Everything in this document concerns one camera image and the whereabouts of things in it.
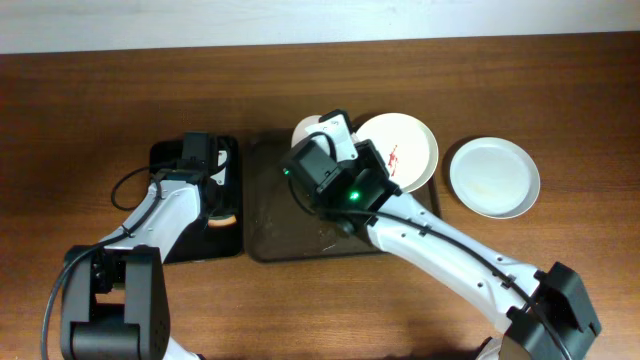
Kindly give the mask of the green orange sponge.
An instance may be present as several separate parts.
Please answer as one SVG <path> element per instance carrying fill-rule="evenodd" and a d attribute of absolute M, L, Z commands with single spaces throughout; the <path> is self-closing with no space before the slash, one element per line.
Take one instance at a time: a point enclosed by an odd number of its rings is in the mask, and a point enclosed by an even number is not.
<path fill-rule="evenodd" d="M 237 223 L 237 217 L 234 214 L 219 215 L 209 217 L 207 220 L 207 226 L 209 228 L 221 228 L 233 226 Z"/>

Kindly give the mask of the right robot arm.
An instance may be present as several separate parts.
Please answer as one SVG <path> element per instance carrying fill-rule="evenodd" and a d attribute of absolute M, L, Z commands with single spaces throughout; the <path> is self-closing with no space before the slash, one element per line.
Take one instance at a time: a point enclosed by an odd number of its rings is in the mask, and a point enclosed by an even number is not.
<path fill-rule="evenodd" d="M 602 331 L 585 285 L 557 262 L 547 272 L 500 254 L 445 223 L 389 179 L 371 141 L 339 159 L 307 138 L 281 160 L 310 213 L 420 268 L 476 307 L 500 332 L 481 359 L 582 359 Z"/>

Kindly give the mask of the white plate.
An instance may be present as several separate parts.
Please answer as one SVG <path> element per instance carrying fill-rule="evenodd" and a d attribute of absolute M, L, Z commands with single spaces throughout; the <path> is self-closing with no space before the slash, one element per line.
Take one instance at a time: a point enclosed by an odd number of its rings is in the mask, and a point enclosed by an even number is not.
<path fill-rule="evenodd" d="M 301 120 L 293 131 L 291 147 L 314 132 L 328 135 L 337 148 L 351 146 L 359 141 L 348 115 L 337 111 L 325 115 L 312 115 Z"/>
<path fill-rule="evenodd" d="M 439 149 L 433 132 L 419 119 L 403 113 L 384 113 L 356 131 L 359 140 L 371 140 L 389 172 L 404 192 L 413 192 L 434 175 Z"/>
<path fill-rule="evenodd" d="M 480 137 L 456 150 L 451 189 L 471 211 L 492 219 L 523 215 L 537 202 L 541 178 L 533 158 L 506 139 Z"/>

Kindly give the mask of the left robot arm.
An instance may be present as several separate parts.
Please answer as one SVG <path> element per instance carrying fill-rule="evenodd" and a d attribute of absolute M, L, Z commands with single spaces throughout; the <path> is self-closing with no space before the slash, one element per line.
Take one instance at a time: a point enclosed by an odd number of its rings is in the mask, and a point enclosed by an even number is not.
<path fill-rule="evenodd" d="M 231 136 L 188 132 L 155 144 L 150 184 L 95 245 L 72 247 L 51 295 L 62 299 L 66 359 L 193 359 L 171 335 L 166 263 L 242 250 L 240 151 Z"/>

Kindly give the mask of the white plate front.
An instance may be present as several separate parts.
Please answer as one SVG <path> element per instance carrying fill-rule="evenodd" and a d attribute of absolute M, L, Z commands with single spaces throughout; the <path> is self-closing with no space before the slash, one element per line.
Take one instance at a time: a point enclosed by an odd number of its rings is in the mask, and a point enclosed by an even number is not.
<path fill-rule="evenodd" d="M 537 202 L 541 178 L 533 158 L 506 139 L 480 137 L 456 150 L 451 189 L 471 211 L 492 219 L 523 215 Z"/>

